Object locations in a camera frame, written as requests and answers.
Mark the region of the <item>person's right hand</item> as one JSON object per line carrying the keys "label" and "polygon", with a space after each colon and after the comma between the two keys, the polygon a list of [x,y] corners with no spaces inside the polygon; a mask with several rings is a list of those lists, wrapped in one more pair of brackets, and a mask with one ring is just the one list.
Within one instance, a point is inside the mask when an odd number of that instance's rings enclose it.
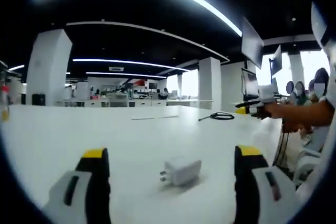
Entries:
{"label": "person's right hand", "polygon": [[281,118],[281,114],[279,112],[279,104],[278,103],[267,103],[264,106],[258,108],[259,117],[262,119],[265,118],[273,118],[278,119]]}

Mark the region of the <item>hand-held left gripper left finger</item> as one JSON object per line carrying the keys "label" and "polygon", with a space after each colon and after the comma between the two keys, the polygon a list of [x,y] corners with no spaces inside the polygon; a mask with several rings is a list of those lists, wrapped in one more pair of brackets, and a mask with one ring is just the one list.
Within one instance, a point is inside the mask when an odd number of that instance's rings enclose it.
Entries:
{"label": "hand-held left gripper left finger", "polygon": [[107,148],[91,149],[51,187],[43,213],[52,223],[110,223]]}

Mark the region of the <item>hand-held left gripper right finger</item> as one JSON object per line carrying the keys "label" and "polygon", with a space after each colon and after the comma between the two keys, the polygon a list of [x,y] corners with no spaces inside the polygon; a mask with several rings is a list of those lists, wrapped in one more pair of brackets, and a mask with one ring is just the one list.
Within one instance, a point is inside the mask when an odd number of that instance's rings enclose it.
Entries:
{"label": "hand-held left gripper right finger", "polygon": [[288,223],[297,212],[294,183],[261,151],[238,145],[234,158],[236,214],[234,223]]}

